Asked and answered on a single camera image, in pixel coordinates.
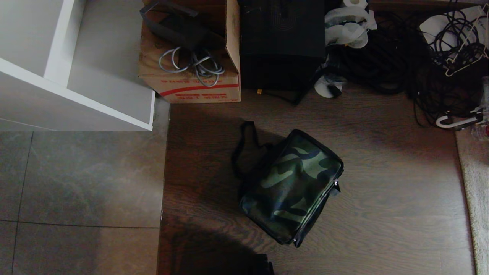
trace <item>black box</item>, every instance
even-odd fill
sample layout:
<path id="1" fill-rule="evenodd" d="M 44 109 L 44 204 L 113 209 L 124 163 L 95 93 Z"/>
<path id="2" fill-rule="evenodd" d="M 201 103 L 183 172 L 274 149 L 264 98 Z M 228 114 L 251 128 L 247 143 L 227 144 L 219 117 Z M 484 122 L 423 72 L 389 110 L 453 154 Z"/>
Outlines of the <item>black box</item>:
<path id="1" fill-rule="evenodd" d="M 241 83 L 300 90 L 325 60 L 323 0 L 244 0 Z"/>

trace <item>white shelf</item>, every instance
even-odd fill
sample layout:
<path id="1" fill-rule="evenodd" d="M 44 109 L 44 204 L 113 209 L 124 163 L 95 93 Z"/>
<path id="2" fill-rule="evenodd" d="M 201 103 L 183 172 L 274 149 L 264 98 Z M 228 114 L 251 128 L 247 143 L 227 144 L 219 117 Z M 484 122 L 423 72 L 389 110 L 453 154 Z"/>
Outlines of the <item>white shelf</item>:
<path id="1" fill-rule="evenodd" d="M 151 131 L 136 0 L 2 0 L 0 130 Z"/>
<path id="2" fill-rule="evenodd" d="M 43 76 L 63 0 L 1 0 L 0 58 Z"/>
<path id="3" fill-rule="evenodd" d="M 138 79 L 139 0 L 87 1 L 68 89 L 146 123 L 153 90 Z"/>
<path id="4" fill-rule="evenodd" d="M 44 78 L 68 86 L 86 0 L 64 0 L 54 32 Z"/>

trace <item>cardboard box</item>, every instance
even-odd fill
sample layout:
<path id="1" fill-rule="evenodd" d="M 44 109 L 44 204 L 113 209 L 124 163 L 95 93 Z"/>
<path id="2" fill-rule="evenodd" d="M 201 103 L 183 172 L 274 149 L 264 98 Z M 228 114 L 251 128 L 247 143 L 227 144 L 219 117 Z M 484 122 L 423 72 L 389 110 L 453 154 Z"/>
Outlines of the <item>cardboard box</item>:
<path id="1" fill-rule="evenodd" d="M 200 16 L 209 20 L 216 33 L 225 33 L 226 46 L 218 52 L 212 52 L 225 69 L 219 76 L 217 84 L 206 87 L 199 82 L 193 68 L 181 73 L 167 73 L 158 64 L 160 56 L 169 49 L 177 47 L 170 42 L 155 36 L 143 23 L 141 31 L 141 54 L 139 56 L 139 76 L 157 93 L 170 103 L 224 103 L 241 101 L 241 85 L 239 79 L 239 6 L 236 0 L 226 0 L 219 4 L 212 1 L 209 4 L 199 3 L 195 0 L 174 0 L 178 4 L 187 6 L 200 12 Z M 162 20 L 166 14 L 151 11 L 147 16 L 154 21 Z M 182 58 L 176 59 L 178 64 L 187 64 Z M 172 69 L 171 56 L 162 60 L 165 68 Z M 214 77 L 205 79 L 213 83 Z"/>

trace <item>pile of cables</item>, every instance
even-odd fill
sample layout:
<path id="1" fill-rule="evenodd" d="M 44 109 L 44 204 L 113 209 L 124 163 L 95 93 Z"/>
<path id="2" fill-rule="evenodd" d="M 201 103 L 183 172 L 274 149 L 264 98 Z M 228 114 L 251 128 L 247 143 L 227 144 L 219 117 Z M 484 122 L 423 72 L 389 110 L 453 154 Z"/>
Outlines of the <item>pile of cables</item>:
<path id="1" fill-rule="evenodd" d="M 212 87 L 217 84 L 219 81 L 219 75 L 223 74 L 224 68 L 218 63 L 218 61 L 209 53 L 208 50 L 202 49 L 198 51 L 192 51 L 191 56 L 190 56 L 190 61 L 189 63 L 183 67 L 180 68 L 176 62 L 175 62 L 175 54 L 180 50 L 181 47 L 176 47 L 174 49 L 168 50 L 164 52 L 160 58 L 159 58 L 159 67 L 168 73 L 179 73 L 188 70 L 189 68 L 193 68 L 195 71 L 195 75 L 197 76 L 197 79 L 200 81 L 200 83 L 204 86 L 207 87 Z M 175 69 L 167 69 L 165 68 L 161 61 L 163 58 L 171 53 L 171 58 L 172 58 L 172 64 Z M 204 66 L 204 63 L 210 63 L 211 64 L 211 69 L 206 68 Z M 204 82 L 202 78 L 211 78 L 215 77 L 215 80 L 211 84 L 207 84 Z"/>
<path id="2" fill-rule="evenodd" d="M 452 4 L 450 1 L 449 8 L 453 8 Z M 427 43 L 420 23 L 443 13 L 447 26 L 432 43 Z M 413 100 L 416 122 L 423 127 L 436 126 L 436 119 L 443 115 L 473 116 L 471 111 L 480 104 L 482 95 L 481 79 L 488 73 L 487 59 L 459 71 L 486 54 L 487 49 L 474 31 L 474 21 L 467 20 L 462 11 L 448 10 L 418 12 L 403 18 L 391 12 L 377 12 L 376 18 L 381 19 L 378 29 L 368 32 L 369 42 L 364 48 L 327 47 L 328 67 L 323 70 L 367 84 L 383 94 L 405 91 Z M 456 38 L 455 45 L 446 45 L 447 34 Z M 457 53 L 455 62 L 451 62 Z M 448 77 L 447 69 L 459 72 Z M 419 112 L 424 114 L 424 122 Z"/>

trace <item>beige rug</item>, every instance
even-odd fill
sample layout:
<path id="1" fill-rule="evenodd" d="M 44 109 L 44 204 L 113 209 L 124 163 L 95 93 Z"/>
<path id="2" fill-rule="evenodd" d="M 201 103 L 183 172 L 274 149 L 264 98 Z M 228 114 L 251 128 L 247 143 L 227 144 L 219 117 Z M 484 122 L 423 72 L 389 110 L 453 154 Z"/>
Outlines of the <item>beige rug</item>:
<path id="1" fill-rule="evenodd" d="M 459 131 L 457 146 L 464 176 L 477 275 L 489 275 L 489 142 Z"/>

